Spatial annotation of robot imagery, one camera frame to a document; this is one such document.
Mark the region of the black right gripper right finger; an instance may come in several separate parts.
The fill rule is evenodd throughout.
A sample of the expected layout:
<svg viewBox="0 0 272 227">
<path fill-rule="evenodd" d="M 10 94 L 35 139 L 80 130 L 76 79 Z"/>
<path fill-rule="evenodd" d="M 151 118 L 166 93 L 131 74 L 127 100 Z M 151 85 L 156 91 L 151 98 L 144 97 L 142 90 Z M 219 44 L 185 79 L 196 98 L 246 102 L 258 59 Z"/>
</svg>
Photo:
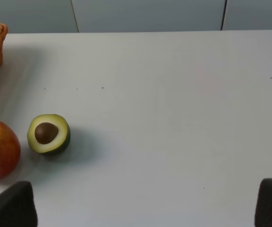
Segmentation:
<svg viewBox="0 0 272 227">
<path fill-rule="evenodd" d="M 261 181 L 258 191 L 255 226 L 272 227 L 272 178 Z"/>
</svg>

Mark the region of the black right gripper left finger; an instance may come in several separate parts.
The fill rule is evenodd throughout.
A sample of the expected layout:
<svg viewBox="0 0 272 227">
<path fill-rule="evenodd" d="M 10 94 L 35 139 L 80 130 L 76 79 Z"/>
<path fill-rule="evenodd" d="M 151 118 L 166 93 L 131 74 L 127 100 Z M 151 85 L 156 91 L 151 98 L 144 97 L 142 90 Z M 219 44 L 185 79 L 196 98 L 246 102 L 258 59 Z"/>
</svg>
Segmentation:
<svg viewBox="0 0 272 227">
<path fill-rule="evenodd" d="M 36 226 L 38 217 L 30 182 L 16 182 L 0 193 L 0 227 Z"/>
</svg>

